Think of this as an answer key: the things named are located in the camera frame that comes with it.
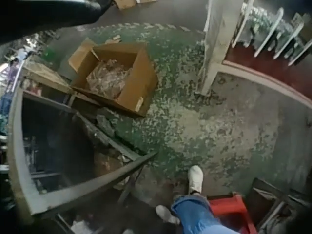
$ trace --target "blue jeans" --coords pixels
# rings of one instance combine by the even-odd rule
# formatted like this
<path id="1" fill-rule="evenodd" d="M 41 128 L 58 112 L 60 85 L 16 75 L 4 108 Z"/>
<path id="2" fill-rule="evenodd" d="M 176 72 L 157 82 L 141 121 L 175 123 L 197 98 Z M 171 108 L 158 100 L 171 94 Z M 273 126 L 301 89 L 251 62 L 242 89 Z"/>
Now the blue jeans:
<path id="1" fill-rule="evenodd" d="M 184 234 L 237 234 L 214 217 L 207 199 L 200 195 L 178 198 L 171 210 L 181 220 Z"/>

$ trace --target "worn floor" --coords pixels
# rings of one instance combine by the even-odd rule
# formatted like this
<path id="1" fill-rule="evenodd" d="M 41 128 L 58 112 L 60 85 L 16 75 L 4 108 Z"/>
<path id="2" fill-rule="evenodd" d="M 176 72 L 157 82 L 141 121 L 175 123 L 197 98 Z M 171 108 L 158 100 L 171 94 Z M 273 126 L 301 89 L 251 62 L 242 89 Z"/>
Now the worn floor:
<path id="1" fill-rule="evenodd" d="M 86 37 L 103 43 L 121 35 L 122 41 L 148 43 L 159 86 L 147 117 L 133 120 L 113 112 L 105 116 L 127 141 L 145 151 L 159 151 L 144 169 L 136 195 L 150 204 L 166 200 L 164 190 L 186 176 L 193 164 L 203 168 L 204 193 L 209 195 L 245 193 L 256 176 L 283 189 L 302 189 L 312 164 L 311 110 L 267 87 L 222 74 L 210 98 L 195 95 L 203 35 L 185 24 L 181 28 L 165 23 L 118 21 L 71 28 L 50 45 L 55 52 L 50 65 L 72 79 L 75 73 L 67 60 Z"/>

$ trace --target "red plastic stool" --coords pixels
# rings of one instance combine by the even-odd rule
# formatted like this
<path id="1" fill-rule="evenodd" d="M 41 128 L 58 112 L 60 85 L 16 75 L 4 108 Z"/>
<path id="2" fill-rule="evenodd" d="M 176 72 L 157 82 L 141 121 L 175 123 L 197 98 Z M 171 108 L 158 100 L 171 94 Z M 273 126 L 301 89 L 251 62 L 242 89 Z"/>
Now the red plastic stool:
<path id="1" fill-rule="evenodd" d="M 251 221 L 243 199 L 240 195 L 232 197 L 211 199 L 210 207 L 215 217 L 228 223 L 239 225 L 241 234 L 257 234 L 257 230 Z"/>

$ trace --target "person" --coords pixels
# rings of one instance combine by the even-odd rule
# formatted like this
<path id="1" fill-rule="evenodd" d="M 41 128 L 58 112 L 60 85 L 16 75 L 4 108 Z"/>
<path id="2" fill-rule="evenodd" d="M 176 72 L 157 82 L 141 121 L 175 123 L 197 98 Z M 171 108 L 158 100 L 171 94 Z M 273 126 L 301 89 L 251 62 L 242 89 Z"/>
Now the person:
<path id="1" fill-rule="evenodd" d="M 156 213 L 165 222 L 182 224 L 184 234 L 238 234 L 221 224 L 214 217 L 208 200 L 201 195 L 204 174 L 197 165 L 188 172 L 189 194 L 178 195 L 169 209 L 163 205 L 156 206 Z"/>

